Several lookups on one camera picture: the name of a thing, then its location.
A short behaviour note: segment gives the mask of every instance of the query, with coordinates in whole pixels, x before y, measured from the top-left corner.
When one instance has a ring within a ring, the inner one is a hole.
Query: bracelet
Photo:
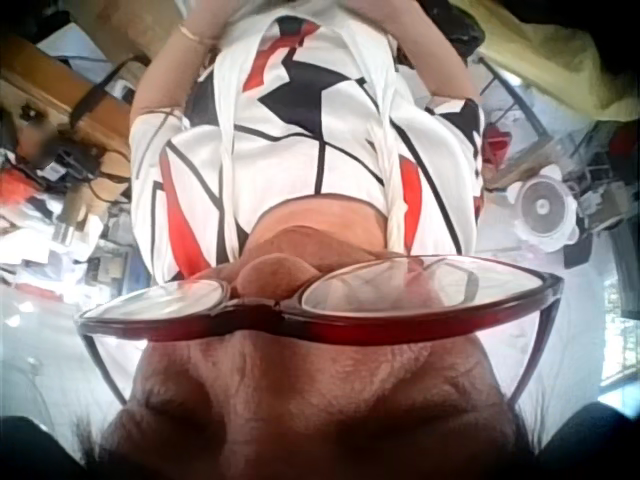
[[[209,39],[194,35],[193,33],[191,33],[191,31],[189,31],[187,27],[185,27],[182,24],[178,25],[178,30],[180,30],[182,34],[185,37],[187,37],[189,40],[191,40],[192,42],[196,42],[198,45],[202,45],[203,47],[211,48],[216,44],[215,40],[209,40]]]

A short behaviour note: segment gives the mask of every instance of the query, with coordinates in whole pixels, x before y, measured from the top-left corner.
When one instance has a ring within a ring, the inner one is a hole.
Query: nose tip
[[[297,257],[274,253],[246,265],[233,283],[240,297],[286,300],[320,274]]]

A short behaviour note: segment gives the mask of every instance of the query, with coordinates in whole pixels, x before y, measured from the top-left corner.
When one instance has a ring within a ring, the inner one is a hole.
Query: eyeglasses
[[[124,404],[94,336],[174,342],[254,330],[366,347],[469,335],[540,312],[528,358],[509,397],[515,404],[540,362],[563,284],[556,275],[496,260],[396,257],[324,275],[281,302],[231,299],[229,285],[217,280],[173,282],[86,311],[77,328],[105,382]]]

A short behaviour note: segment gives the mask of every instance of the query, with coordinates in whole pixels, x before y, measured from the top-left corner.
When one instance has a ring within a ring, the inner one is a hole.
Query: black strap
[[[120,63],[99,83],[96,83],[93,87],[91,87],[86,95],[80,99],[75,107],[73,107],[73,110],[71,110],[71,113],[69,114],[69,127],[71,128],[71,130],[75,129],[76,125],[78,125],[78,122],[82,119],[82,117],[84,117],[87,113],[92,112],[107,96],[107,91],[105,90],[105,88],[111,83],[116,75],[120,73],[120,70],[122,70],[129,62],[137,62],[141,65],[144,65],[145,67],[148,67],[151,63],[151,60],[144,54],[134,55],[133,57],[128,58],[124,62]]]

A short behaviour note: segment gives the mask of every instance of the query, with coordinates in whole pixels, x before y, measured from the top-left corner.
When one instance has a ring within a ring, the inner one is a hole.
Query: yellow fabric
[[[482,26],[487,40],[480,52],[492,63],[594,120],[629,121],[640,116],[637,81],[605,72],[586,32],[521,23],[492,0],[452,3]],[[621,48],[633,50],[630,45]]]

